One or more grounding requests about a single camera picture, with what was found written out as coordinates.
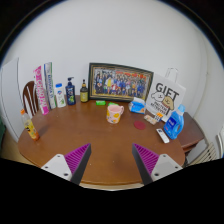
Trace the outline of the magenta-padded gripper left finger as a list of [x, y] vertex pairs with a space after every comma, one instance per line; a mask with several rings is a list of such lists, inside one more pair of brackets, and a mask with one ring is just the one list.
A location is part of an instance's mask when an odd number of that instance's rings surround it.
[[42, 169], [79, 185], [91, 155], [91, 144], [85, 144], [66, 155], [56, 154]]

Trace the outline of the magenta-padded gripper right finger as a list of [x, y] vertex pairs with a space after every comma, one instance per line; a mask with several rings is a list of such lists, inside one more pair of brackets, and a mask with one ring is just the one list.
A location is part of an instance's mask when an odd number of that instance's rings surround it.
[[144, 185], [182, 169], [169, 155], [158, 155], [136, 143], [132, 144], [132, 154]]

